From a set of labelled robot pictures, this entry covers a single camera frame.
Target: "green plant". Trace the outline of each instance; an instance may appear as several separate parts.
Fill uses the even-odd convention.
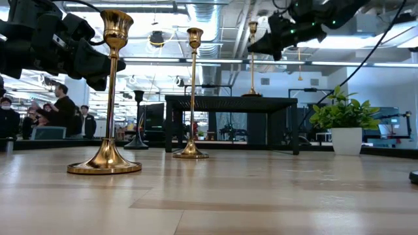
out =
[[[348,97],[357,93],[344,95],[340,86],[335,87],[334,94],[328,99],[334,101],[333,105],[322,108],[314,105],[315,114],[310,122],[322,129],[361,127],[363,129],[378,130],[380,120],[374,120],[372,114],[379,112],[379,108],[371,108],[370,102],[360,104]]]

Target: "white pot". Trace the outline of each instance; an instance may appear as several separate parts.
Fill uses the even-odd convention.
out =
[[[337,155],[360,155],[362,129],[332,128],[332,146]]]

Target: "gold candlestick holder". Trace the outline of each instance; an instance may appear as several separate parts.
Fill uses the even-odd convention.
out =
[[[196,147],[195,140],[193,139],[193,123],[194,117],[193,113],[195,111],[195,80],[196,80],[196,55],[197,48],[201,45],[201,37],[203,34],[202,29],[190,28],[187,30],[189,33],[189,45],[193,49],[191,53],[192,64],[191,64],[191,100],[190,100],[190,136],[187,141],[187,146],[183,151],[178,153],[173,153],[173,157],[184,158],[184,159],[202,159],[208,158],[207,153],[199,151]]]
[[[257,32],[257,22],[250,22],[249,33],[251,33],[251,44],[255,42],[255,33]],[[256,92],[254,88],[254,52],[251,53],[251,89],[248,93],[241,95],[242,97],[262,97],[263,95]]]
[[[141,163],[125,160],[116,149],[113,138],[114,97],[119,50],[127,44],[128,30],[133,24],[130,16],[119,10],[104,10],[100,13],[104,22],[104,41],[110,47],[110,81],[106,120],[106,138],[96,155],[83,163],[70,164],[67,172],[73,174],[120,174],[142,169]]]

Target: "black jacket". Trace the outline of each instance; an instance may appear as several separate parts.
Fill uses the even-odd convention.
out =
[[[82,117],[74,115],[72,117],[72,134],[81,134]]]
[[[70,99],[70,97],[66,96],[58,99],[57,102],[55,102],[54,106],[57,107],[57,109],[59,110],[58,112],[55,112],[53,110],[47,112],[42,108],[39,108],[37,109],[37,113],[44,116],[49,121],[50,126],[66,127],[67,136],[72,135],[72,117],[74,116],[76,105]]]
[[[38,125],[38,120],[32,120],[30,117],[25,117],[22,123],[22,137],[24,140],[29,140],[32,135],[33,127]]]
[[[82,123],[84,123],[84,135],[86,138],[92,139],[96,132],[96,121],[94,117],[90,114],[87,114],[86,118],[82,116]]]
[[[19,132],[20,116],[13,109],[0,108],[0,138],[15,138]]]

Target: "man in black shirt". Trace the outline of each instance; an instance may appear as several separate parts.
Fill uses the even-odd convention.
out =
[[[96,132],[96,121],[94,120],[94,117],[89,114],[89,107],[87,105],[81,106],[81,113],[83,115],[81,133],[84,138],[92,139]]]
[[[72,135],[72,117],[76,105],[67,96],[68,87],[60,84],[55,88],[55,96],[58,98],[55,104],[50,104],[51,111],[43,110],[36,102],[32,102],[32,107],[36,109],[37,113],[44,116],[51,126],[66,127],[67,136]]]
[[[0,138],[16,138],[19,132],[20,116],[11,108],[12,101],[9,98],[1,98],[0,104]]]

